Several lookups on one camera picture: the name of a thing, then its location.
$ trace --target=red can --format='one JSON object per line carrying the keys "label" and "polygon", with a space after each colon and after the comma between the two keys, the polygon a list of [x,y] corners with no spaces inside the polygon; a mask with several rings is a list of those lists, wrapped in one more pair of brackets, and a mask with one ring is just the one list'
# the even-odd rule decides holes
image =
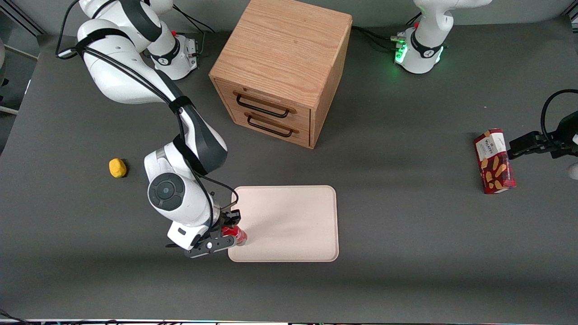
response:
{"label": "red can", "polygon": [[223,236],[231,235],[237,238],[237,246],[243,246],[247,242],[247,233],[241,230],[239,226],[233,226],[233,228],[223,227],[221,233]]}

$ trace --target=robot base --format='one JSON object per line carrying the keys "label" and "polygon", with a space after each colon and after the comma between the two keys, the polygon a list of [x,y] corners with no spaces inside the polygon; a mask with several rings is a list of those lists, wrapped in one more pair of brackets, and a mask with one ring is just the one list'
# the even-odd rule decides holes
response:
{"label": "robot base", "polygon": [[429,72],[439,62],[443,47],[437,53],[433,53],[430,58],[422,58],[420,52],[413,47],[412,43],[406,41],[410,39],[415,30],[415,28],[411,27],[397,34],[397,39],[402,39],[404,42],[398,43],[401,44],[401,47],[395,53],[394,62],[407,71],[420,75]]}
{"label": "robot base", "polygon": [[198,67],[197,42],[183,35],[176,35],[175,39],[179,43],[179,53],[170,65],[153,60],[154,68],[163,71],[171,80],[182,79]]}

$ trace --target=green light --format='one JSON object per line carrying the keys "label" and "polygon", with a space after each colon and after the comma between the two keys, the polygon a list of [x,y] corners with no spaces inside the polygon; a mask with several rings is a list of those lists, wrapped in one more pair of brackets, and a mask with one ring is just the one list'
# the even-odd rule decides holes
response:
{"label": "green light", "polygon": [[439,59],[442,57],[442,52],[443,52],[443,46],[442,46],[442,48],[439,50],[438,58],[435,59],[435,62],[436,62],[436,63],[438,63],[438,62],[439,62]]}
{"label": "green light", "polygon": [[398,50],[398,54],[395,56],[395,60],[397,61],[397,63],[403,62],[406,53],[407,53],[407,45],[404,44],[403,47]]}

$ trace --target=drawer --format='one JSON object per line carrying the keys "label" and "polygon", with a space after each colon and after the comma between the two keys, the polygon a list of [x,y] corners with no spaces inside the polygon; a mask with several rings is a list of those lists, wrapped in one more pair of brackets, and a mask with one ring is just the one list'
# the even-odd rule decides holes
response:
{"label": "drawer", "polygon": [[234,109],[231,110],[231,115],[236,124],[274,136],[275,138],[292,142],[296,145],[309,147],[309,133],[304,132],[299,128],[285,125],[267,117],[249,112],[248,110],[242,111]]}
{"label": "drawer", "polygon": [[285,107],[271,100],[264,100],[255,95],[247,94],[242,87],[221,80],[215,81],[231,115],[233,110],[249,112],[253,116],[260,116],[300,132],[309,133],[309,109]]}

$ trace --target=red cardboard box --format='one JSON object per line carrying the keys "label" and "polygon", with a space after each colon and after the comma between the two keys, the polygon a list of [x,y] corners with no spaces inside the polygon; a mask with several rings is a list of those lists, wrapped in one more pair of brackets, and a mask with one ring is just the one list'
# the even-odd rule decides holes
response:
{"label": "red cardboard box", "polygon": [[502,130],[486,131],[474,140],[474,147],[486,194],[498,194],[516,187]]}

